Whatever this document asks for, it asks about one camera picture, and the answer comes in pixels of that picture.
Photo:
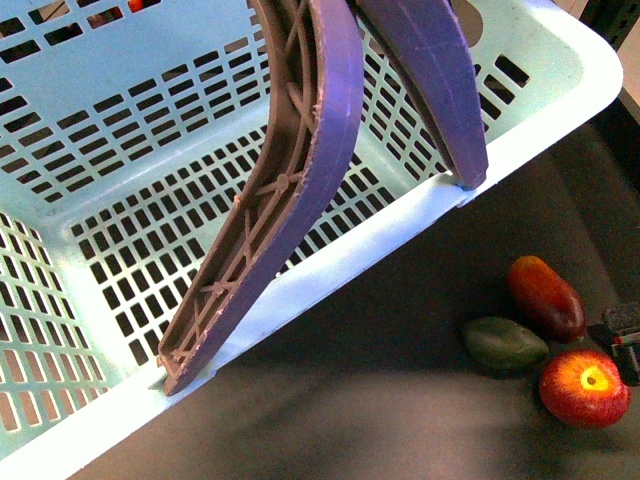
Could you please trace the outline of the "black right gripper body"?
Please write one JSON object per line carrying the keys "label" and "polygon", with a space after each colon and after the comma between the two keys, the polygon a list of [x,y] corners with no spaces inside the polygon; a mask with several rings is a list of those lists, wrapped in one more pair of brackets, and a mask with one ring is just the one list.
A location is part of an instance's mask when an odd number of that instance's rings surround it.
{"label": "black right gripper body", "polygon": [[611,357],[624,384],[639,386],[639,308],[611,307],[587,327],[590,338]]}

